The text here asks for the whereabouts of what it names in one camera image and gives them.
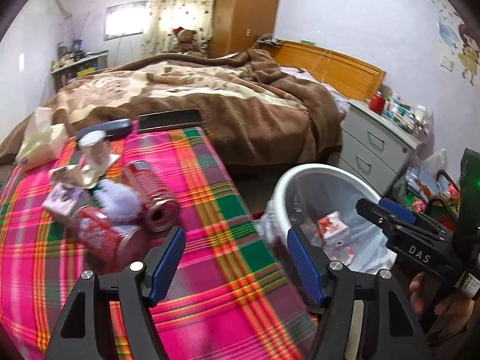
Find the person's right hand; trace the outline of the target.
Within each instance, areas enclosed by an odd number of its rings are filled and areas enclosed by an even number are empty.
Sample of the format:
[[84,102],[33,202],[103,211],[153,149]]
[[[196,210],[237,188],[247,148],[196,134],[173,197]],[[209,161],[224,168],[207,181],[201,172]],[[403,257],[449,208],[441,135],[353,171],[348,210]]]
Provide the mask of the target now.
[[[410,303],[417,315],[423,314],[425,306],[424,288],[428,281],[432,281],[432,278],[422,272],[416,275],[409,285]],[[447,318],[447,324],[441,331],[441,335],[448,336],[460,332],[472,318],[474,306],[474,301],[462,292],[455,292],[437,303],[434,308],[435,315]]]

